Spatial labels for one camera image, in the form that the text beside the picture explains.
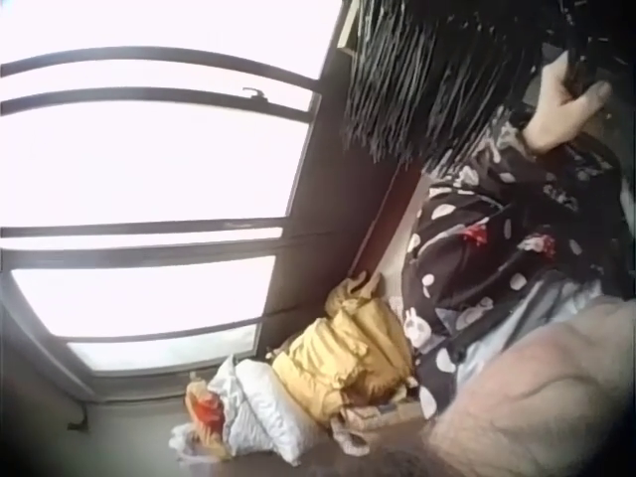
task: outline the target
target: person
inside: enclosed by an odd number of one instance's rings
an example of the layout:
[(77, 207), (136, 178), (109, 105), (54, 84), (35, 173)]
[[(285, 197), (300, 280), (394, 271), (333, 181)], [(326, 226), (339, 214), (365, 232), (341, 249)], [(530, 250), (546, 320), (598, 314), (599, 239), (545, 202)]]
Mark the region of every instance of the person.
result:
[(636, 428), (620, 171), (579, 134), (611, 87), (572, 98), (566, 68), (546, 66), (532, 118), (500, 113), (417, 215), (402, 299), (424, 432), (332, 475), (578, 475)]

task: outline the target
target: black polka dot clothing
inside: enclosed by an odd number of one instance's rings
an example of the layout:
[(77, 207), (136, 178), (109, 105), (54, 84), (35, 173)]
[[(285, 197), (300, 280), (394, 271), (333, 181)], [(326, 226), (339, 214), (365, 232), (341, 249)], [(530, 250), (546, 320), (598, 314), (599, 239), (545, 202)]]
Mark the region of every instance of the black polka dot clothing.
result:
[(402, 269), (404, 331), (426, 417), (452, 401), (467, 347), (546, 271), (630, 296), (619, 193), (618, 161), (597, 141), (535, 157), (507, 120), (491, 125), (459, 173), (430, 187)]

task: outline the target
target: yellow jacket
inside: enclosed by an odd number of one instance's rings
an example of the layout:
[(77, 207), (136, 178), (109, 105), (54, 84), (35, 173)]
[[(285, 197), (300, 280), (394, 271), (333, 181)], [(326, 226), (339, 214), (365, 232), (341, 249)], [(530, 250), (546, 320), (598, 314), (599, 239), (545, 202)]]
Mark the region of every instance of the yellow jacket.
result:
[(412, 374), (398, 318), (375, 297), (380, 275), (348, 278), (329, 294), (318, 318), (272, 366), (289, 393), (319, 423), (356, 396), (357, 404), (390, 398)]

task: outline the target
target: hand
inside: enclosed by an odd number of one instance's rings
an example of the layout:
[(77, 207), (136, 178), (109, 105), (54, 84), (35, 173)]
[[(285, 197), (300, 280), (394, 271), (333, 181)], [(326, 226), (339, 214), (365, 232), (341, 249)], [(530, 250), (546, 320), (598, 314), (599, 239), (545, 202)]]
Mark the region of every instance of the hand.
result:
[(611, 95), (610, 84), (599, 81), (581, 97), (572, 99), (563, 85), (566, 72), (567, 53), (542, 71), (537, 109), (523, 131), (526, 143), (537, 154), (574, 139)]

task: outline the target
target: window pane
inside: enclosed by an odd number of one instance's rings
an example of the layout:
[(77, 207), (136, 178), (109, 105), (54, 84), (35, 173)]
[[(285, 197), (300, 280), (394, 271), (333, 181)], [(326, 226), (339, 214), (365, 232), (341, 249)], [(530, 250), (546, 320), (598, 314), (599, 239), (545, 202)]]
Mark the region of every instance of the window pane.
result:
[(85, 87), (154, 86), (198, 89), (249, 97), (263, 91), (269, 102), (308, 110), (312, 91), (245, 73), (169, 62), (112, 60), (58, 65), (2, 78), (0, 99)]
[(196, 265), (12, 273), (52, 334), (118, 337), (257, 318), (274, 260), (264, 256)]
[(130, 246), (183, 245), (256, 239), (279, 239), (282, 228), (241, 231), (196, 232), (188, 234), (139, 234), (130, 236), (70, 236), (0, 238), (0, 248), (8, 250), (90, 250)]
[(29, 0), (6, 6), (3, 61), (91, 47), (224, 53), (312, 78), (342, 0)]
[(34, 109), (0, 128), (5, 227), (282, 217), (308, 131), (148, 101)]
[(68, 343), (69, 348), (96, 372), (134, 371), (192, 365), (249, 353), (256, 325), (208, 335), (131, 343)]

